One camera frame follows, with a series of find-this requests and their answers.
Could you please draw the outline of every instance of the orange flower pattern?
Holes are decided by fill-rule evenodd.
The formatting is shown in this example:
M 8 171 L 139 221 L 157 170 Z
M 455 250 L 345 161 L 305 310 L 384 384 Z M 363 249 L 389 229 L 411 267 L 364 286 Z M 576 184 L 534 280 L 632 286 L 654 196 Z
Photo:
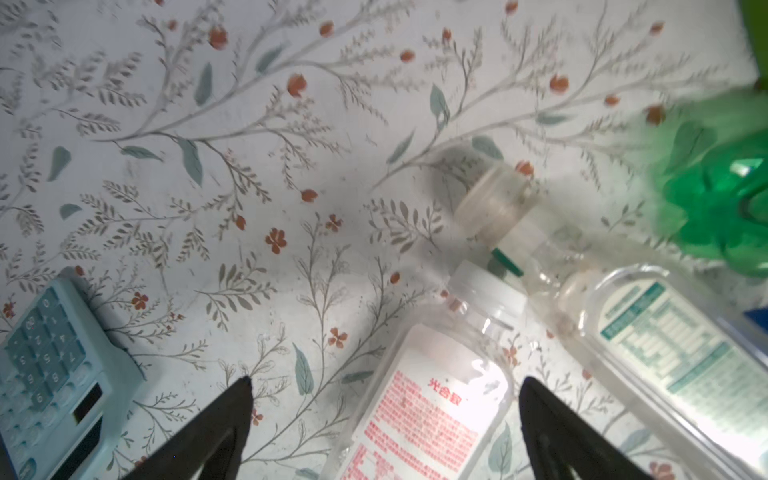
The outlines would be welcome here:
M 304 75 L 293 74 L 288 79 L 288 86 L 286 87 L 288 94 L 294 98 L 301 98 L 301 92 L 306 90 L 306 80 Z
M 533 165 L 531 162 L 521 160 L 515 165 L 515 170 L 525 175 L 526 177 L 533 177 Z
M 328 38 L 333 35 L 333 22 L 325 22 L 320 26 L 320 36 Z
M 403 50 L 400 54 L 400 61 L 402 63 L 410 63 L 414 58 L 416 58 L 416 54 L 413 53 L 413 50 Z
M 336 218 L 336 215 L 329 215 L 329 220 L 326 222 L 326 229 L 331 230 L 332 232 L 338 232 L 339 227 L 341 227 L 341 219 Z
M 144 310 L 145 308 L 147 308 L 148 301 L 149 301 L 149 297 L 146 295 L 142 295 L 139 292 L 134 293 L 134 298 L 131 299 L 131 303 L 133 304 L 136 310 Z
M 339 334 L 339 329 L 336 327 L 333 327 L 331 329 L 331 337 L 328 339 L 328 345 L 334 346 L 336 345 L 336 348 L 344 348 L 344 343 L 346 341 L 346 333 Z
M 15 305 L 15 302 L 8 302 L 2 307 L 2 313 L 5 315 L 5 318 L 13 318 L 15 313 L 13 313 L 13 306 Z
M 620 99 L 619 97 L 617 97 L 616 95 L 608 95 L 608 96 L 605 98 L 605 101 L 604 101 L 604 103 L 605 103 L 605 105 L 606 105 L 607 107 L 615 107 L 616 105 L 618 105 L 618 104 L 619 104 L 619 101 L 620 101 L 620 100 L 621 100 L 621 99 Z
M 549 81 L 549 89 L 555 94 L 563 94 L 568 90 L 568 77 L 553 75 Z
M 667 119 L 667 112 L 663 105 L 651 105 L 644 112 L 646 113 L 645 121 L 652 125 L 661 125 Z
M 654 480 L 674 480 L 675 475 L 672 472 L 672 465 L 668 463 L 659 464 L 658 462 L 650 463 L 650 474 L 654 477 Z
M 224 50 L 227 47 L 227 31 L 224 27 L 212 27 L 208 32 L 208 43 L 214 50 Z
M 264 420 L 264 415 L 261 415 L 256 411 L 256 409 L 251 410 L 250 412 L 250 421 L 255 425 L 259 426 L 259 422 Z
M 651 35 L 659 35 L 661 31 L 664 30 L 664 22 L 655 22 L 653 25 L 650 26 L 650 34 Z
M 514 346 L 510 346 L 508 349 L 502 348 L 502 350 L 504 351 L 504 357 L 507 359 L 509 365 L 517 366 L 520 364 L 518 357 L 516 356 L 518 350 Z
M 270 230 L 270 234 L 264 237 L 264 241 L 267 245 L 272 245 L 272 253 L 276 255 L 280 253 L 281 248 L 285 248 L 288 245 L 286 233 L 277 228 Z
M 301 192 L 301 200 L 304 202 L 307 202 L 308 204 L 311 204 L 315 201 L 317 198 L 317 192 L 312 190 L 311 188 L 307 188 L 306 190 L 303 190 Z

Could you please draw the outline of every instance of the table surface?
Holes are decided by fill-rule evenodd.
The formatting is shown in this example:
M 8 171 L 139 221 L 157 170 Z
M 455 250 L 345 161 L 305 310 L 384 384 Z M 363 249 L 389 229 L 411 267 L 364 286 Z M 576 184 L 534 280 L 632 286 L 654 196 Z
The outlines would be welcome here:
M 68 268 L 141 365 L 102 479 L 242 375 L 257 400 L 240 477 L 316 478 L 397 322 L 487 254 L 452 221 L 478 152 L 581 224 L 647 238 L 617 135 L 756 77 L 720 0 L 3 5 L 0 327 Z M 533 319 L 504 347 L 518 381 L 542 379 L 655 478 L 690 478 Z M 506 425 L 512 455 L 489 448 L 473 478 L 532 478 L 516 406 Z

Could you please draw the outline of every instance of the calculator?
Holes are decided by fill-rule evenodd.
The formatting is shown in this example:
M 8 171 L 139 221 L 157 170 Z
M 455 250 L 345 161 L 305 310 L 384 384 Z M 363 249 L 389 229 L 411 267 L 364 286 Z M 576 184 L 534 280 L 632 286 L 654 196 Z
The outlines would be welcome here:
M 0 344 L 0 478 L 92 480 L 142 382 L 74 284 L 52 280 Z

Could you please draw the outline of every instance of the clear bottle cap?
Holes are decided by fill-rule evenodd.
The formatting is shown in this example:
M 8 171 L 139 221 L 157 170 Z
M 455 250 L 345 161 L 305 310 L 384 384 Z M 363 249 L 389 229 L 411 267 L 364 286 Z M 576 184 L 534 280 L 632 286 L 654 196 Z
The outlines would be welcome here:
M 528 301 L 523 292 L 467 260 L 451 275 L 448 291 L 509 326 L 516 326 Z

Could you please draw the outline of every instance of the clear plastic bottle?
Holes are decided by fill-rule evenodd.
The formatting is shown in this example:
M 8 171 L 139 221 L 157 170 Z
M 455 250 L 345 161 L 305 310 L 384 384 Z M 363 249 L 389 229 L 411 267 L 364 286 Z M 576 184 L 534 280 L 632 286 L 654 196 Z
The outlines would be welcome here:
M 525 296 L 464 261 L 398 330 L 321 480 L 467 478 L 515 398 L 499 340 Z
M 588 371 L 704 478 L 768 476 L 768 337 L 652 249 L 569 224 L 498 165 L 456 220 Z

